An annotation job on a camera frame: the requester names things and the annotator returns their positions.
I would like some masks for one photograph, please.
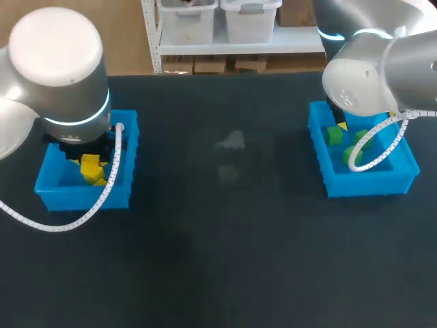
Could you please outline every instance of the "white storage bin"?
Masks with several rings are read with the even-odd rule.
[[[174,45],[212,43],[218,6],[219,0],[193,0],[190,7],[182,0],[158,0],[166,41]]]
[[[282,0],[220,0],[226,11],[229,43],[267,43]]]

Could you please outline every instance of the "cardboard box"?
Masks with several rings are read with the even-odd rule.
[[[311,0],[282,0],[278,22],[282,27],[316,26]]]
[[[323,72],[327,65],[324,53],[269,55],[265,73]]]
[[[236,70],[250,70],[263,72],[267,66],[267,55],[243,55],[237,56],[235,62]]]
[[[164,56],[163,73],[176,75],[192,75],[194,68],[193,56]]]
[[[226,71],[226,56],[199,55],[195,58],[194,73],[224,73]]]

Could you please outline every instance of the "plastic storage box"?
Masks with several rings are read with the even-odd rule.
[[[123,141],[126,149],[122,150],[115,184],[102,208],[129,207],[139,136],[137,112],[112,110],[111,123],[115,125],[117,122],[124,124]],[[112,163],[109,163],[105,167],[106,177],[109,176],[111,166]],[[103,188],[87,184],[80,167],[67,160],[56,145],[48,145],[35,185],[35,192],[48,210],[89,210],[100,197]]]
[[[327,146],[325,130],[336,125],[332,111],[326,102],[311,103],[309,130],[328,197],[393,195],[408,192],[420,170],[405,138],[389,157],[368,171],[352,172],[342,161],[343,152],[353,144],[356,132],[370,130],[387,118],[387,114],[362,118],[346,113],[349,131],[343,132],[343,142],[337,146]],[[399,125],[392,124],[379,132],[374,137],[373,145],[364,150],[362,164],[381,155],[390,146],[398,131]]]
[[[229,43],[267,43],[282,0],[221,0]]]
[[[174,45],[212,43],[219,0],[193,0],[190,7],[184,4],[182,0],[158,0],[166,40]]]

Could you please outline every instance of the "white shelf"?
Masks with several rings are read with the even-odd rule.
[[[229,44],[225,24],[214,22],[212,44],[175,46],[168,43],[165,26],[160,38],[161,55],[231,55],[255,53],[323,53],[324,48],[317,27],[275,26],[272,40],[259,44]]]

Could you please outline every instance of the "metal shelf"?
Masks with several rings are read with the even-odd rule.
[[[225,17],[220,11],[216,11],[215,15],[214,41],[212,44],[172,45],[168,42],[167,32],[161,20],[158,28],[156,28],[154,0],[141,0],[141,4],[155,73],[162,72],[162,55],[324,52],[317,27],[279,27],[276,24],[272,40],[269,43],[230,44],[227,41]]]
[[[230,44],[224,28],[214,30],[212,44],[175,46],[167,42],[165,26],[160,39],[161,55],[231,55],[254,53],[322,53],[324,48],[317,27],[275,26],[272,40],[259,44]]]

